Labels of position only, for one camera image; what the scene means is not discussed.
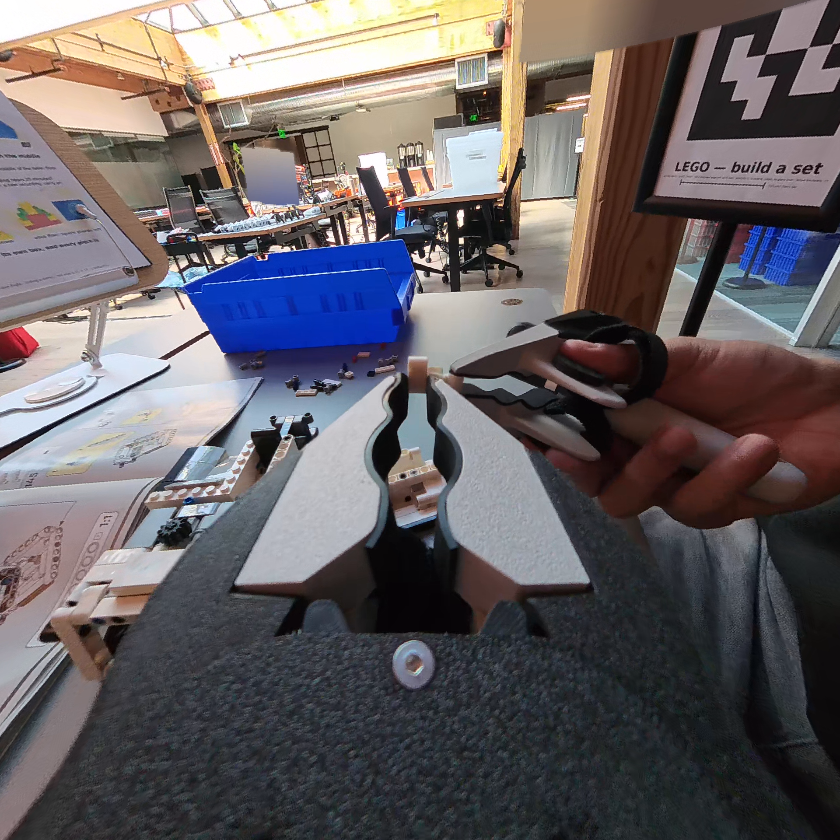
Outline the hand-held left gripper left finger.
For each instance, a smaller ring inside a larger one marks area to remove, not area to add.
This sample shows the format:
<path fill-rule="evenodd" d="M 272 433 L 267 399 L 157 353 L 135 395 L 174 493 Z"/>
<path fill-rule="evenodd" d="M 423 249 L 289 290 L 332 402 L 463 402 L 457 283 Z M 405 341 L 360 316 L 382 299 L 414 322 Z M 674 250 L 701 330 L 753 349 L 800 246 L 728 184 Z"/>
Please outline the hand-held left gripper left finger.
<path fill-rule="evenodd" d="M 248 593 L 367 597 L 368 545 L 390 509 L 387 477 L 402 449 L 404 374 L 391 374 L 301 453 L 235 581 Z"/>

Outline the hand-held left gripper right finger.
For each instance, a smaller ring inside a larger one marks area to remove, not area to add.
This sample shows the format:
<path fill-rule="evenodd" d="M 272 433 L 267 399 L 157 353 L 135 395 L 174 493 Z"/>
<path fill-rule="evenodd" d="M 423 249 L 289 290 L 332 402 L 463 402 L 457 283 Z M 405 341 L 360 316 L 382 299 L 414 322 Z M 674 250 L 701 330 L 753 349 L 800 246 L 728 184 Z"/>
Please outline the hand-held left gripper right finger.
<path fill-rule="evenodd" d="M 427 380 L 437 503 L 435 560 L 475 614 L 586 592 L 591 581 L 529 453 L 441 379 Z"/>

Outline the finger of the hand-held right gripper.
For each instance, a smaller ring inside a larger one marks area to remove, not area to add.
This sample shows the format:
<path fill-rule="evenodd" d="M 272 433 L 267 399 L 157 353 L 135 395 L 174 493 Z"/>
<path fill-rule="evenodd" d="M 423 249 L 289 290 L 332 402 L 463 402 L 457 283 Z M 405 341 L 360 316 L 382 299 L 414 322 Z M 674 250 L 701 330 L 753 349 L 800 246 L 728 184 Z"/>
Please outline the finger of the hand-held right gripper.
<path fill-rule="evenodd" d="M 554 364 L 564 342 L 556 328 L 541 323 L 456 360 L 450 365 L 450 373 L 478 379 L 534 375 L 541 382 L 552 382 L 603 407 L 626 408 L 626 401 L 612 387 L 578 381 Z"/>
<path fill-rule="evenodd" d="M 522 394 L 513 394 L 504 388 L 487 391 L 477 385 L 463 384 L 460 392 L 515 438 L 529 438 L 583 461 L 601 457 L 598 449 L 585 439 L 579 421 L 569 418 L 564 411 L 549 413 L 549 405 L 557 394 L 547 389 L 532 387 Z"/>

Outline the small white lego connector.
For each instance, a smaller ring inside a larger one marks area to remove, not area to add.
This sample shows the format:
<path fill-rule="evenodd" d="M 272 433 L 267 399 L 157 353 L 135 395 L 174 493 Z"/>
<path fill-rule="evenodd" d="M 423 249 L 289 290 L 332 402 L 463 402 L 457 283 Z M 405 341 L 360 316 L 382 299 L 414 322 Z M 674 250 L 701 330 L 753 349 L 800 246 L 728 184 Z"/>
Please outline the small white lego connector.
<path fill-rule="evenodd" d="M 406 375 L 412 394 L 425 394 L 430 382 L 446 382 L 448 377 L 443 368 L 431 365 L 427 357 L 419 355 L 407 358 Z"/>

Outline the scattered small lego pieces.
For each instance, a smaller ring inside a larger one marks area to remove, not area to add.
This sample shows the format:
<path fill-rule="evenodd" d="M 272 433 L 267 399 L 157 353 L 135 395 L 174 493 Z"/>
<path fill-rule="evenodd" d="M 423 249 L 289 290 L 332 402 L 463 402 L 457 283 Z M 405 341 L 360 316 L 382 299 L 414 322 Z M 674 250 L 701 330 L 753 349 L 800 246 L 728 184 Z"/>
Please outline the scattered small lego pieces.
<path fill-rule="evenodd" d="M 399 353 L 391 353 L 374 358 L 369 351 L 359 351 L 350 359 L 339 364 L 333 375 L 313 376 L 309 380 L 293 373 L 284 381 L 285 387 L 297 397 L 329 396 L 345 385 L 355 381 L 377 383 L 389 375 L 397 373 L 397 364 L 401 360 Z"/>

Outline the white grey green lego vehicle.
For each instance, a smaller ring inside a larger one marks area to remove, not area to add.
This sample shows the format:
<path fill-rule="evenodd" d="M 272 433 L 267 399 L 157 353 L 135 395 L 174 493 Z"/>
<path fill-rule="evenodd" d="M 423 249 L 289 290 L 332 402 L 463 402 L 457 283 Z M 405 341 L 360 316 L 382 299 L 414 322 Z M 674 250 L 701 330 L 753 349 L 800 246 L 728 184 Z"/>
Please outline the white grey green lego vehicle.
<path fill-rule="evenodd" d="M 43 637 L 61 642 L 82 678 L 99 682 L 125 629 L 135 623 L 152 593 L 174 570 L 186 548 L 268 472 L 319 433 L 310 413 L 271 416 L 239 452 L 189 448 L 143 501 L 166 511 L 147 548 L 106 551 L 55 609 Z"/>

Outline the lego instruction booklet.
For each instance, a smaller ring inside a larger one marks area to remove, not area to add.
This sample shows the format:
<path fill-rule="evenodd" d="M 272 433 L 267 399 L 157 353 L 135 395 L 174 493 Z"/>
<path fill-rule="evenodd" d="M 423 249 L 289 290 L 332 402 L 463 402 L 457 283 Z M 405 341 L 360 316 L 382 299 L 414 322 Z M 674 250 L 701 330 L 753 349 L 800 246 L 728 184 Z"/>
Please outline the lego instruction booklet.
<path fill-rule="evenodd" d="M 2 462 L 2 750 L 65 657 L 41 639 L 52 613 L 128 541 L 154 483 L 232 423 L 261 382 L 127 393 Z"/>

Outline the black office chair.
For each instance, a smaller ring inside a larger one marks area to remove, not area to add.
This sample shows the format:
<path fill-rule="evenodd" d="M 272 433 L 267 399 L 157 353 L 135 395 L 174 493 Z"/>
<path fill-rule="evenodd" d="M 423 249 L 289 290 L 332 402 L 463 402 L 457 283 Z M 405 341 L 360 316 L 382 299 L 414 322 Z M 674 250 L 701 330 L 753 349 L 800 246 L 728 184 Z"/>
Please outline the black office chair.
<path fill-rule="evenodd" d="M 465 215 L 465 225 L 459 230 L 459 235 L 464 240 L 464 258 L 459 270 L 462 274 L 471 270 L 481 270 L 485 277 L 486 287 L 494 285 L 489 276 L 489 268 L 493 266 L 501 270 L 512 268 L 516 272 L 516 278 L 522 277 L 522 270 L 518 266 L 503 258 L 490 255 L 489 248 L 503 245 L 511 256 L 515 253 L 511 246 L 513 239 L 512 197 L 513 190 L 526 166 L 527 159 L 523 148 L 520 148 L 501 205 L 482 202 L 479 209 L 471 215 Z"/>
<path fill-rule="evenodd" d="M 373 210 L 376 242 L 385 239 L 399 240 L 404 243 L 409 255 L 417 254 L 420 257 L 425 257 L 427 251 L 436 247 L 438 231 L 434 225 L 420 220 L 406 227 L 396 227 L 396 217 L 400 208 L 388 203 L 374 167 L 358 167 L 357 173 Z"/>

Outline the wooden desk black legs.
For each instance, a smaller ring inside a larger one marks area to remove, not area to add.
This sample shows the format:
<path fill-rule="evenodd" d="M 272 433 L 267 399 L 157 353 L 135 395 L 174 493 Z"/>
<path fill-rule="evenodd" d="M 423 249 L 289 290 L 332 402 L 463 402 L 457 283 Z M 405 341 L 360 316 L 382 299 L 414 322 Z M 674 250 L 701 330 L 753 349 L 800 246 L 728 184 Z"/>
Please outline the wooden desk black legs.
<path fill-rule="evenodd" d="M 404 197 L 400 200 L 400 207 L 405 210 L 409 208 L 426 208 L 430 213 L 446 213 L 448 284 L 450 291 L 461 291 L 458 213 L 470 207 L 495 202 L 504 197 L 506 190 L 507 188 L 504 182 L 497 182 L 492 187 L 484 188 L 477 192 L 465 192 L 464 190 L 457 190 L 453 186 L 450 186 L 441 190 L 427 192 L 420 196 Z"/>

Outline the person's grey pants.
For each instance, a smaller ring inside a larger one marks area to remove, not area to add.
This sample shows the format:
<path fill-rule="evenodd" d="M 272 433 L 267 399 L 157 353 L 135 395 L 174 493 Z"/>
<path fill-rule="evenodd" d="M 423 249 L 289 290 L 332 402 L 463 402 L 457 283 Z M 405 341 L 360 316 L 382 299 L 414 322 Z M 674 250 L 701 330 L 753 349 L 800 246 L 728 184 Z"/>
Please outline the person's grey pants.
<path fill-rule="evenodd" d="M 760 518 L 699 530 L 652 507 L 625 518 L 758 752 L 821 837 L 838 838 L 838 764 L 806 713 L 795 609 Z"/>

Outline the stack of blue crates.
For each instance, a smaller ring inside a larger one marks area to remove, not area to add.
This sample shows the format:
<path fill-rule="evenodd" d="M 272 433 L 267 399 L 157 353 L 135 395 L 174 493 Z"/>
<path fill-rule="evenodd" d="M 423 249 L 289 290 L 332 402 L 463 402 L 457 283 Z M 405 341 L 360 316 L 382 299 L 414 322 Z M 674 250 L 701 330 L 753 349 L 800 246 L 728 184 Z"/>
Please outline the stack of blue crates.
<path fill-rule="evenodd" d="M 816 286 L 838 243 L 838 232 L 752 226 L 738 267 L 780 287 Z"/>

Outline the white board stand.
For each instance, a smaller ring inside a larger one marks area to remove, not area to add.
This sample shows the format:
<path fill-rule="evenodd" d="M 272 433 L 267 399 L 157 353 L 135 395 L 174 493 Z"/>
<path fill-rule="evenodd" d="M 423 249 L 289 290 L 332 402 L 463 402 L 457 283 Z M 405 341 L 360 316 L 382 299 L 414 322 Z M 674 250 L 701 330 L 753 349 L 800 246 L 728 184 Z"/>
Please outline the white board stand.
<path fill-rule="evenodd" d="M 106 301 L 91 306 L 80 364 L 2 396 L 2 448 L 169 369 L 166 360 L 127 353 L 101 354 L 108 310 Z"/>

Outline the long wooden desk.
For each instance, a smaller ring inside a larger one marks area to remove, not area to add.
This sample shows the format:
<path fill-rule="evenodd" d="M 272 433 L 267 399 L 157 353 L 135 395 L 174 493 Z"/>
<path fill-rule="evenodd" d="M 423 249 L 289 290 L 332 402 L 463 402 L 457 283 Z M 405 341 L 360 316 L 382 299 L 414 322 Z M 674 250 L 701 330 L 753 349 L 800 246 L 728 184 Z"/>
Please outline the long wooden desk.
<path fill-rule="evenodd" d="M 211 233 L 197 234 L 198 241 L 212 247 L 232 249 L 237 259 L 264 255 L 261 243 L 306 249 L 345 245 L 348 242 L 345 215 L 354 209 L 353 198 L 346 196 L 316 204 L 295 213 L 275 213 L 218 226 Z"/>

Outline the wooden instruction board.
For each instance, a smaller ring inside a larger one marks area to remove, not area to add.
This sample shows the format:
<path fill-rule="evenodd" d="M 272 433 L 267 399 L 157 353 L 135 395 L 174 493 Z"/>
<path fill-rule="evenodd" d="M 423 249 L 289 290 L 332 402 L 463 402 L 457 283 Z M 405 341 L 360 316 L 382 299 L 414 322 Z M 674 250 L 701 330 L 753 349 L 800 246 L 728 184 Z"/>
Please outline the wooden instruction board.
<path fill-rule="evenodd" d="M 67 132 L 1 96 L 1 324 L 155 286 L 168 258 Z"/>

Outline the white lego beam frame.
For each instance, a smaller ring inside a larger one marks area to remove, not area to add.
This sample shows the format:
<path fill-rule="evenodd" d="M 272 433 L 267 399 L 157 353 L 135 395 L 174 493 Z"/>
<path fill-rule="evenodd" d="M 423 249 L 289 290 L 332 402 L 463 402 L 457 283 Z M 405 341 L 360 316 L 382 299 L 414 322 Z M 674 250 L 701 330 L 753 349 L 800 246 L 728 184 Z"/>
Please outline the white lego beam frame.
<path fill-rule="evenodd" d="M 403 529 L 423 526 L 437 516 L 438 499 L 445 479 L 421 449 L 404 448 L 387 477 L 396 525 Z"/>

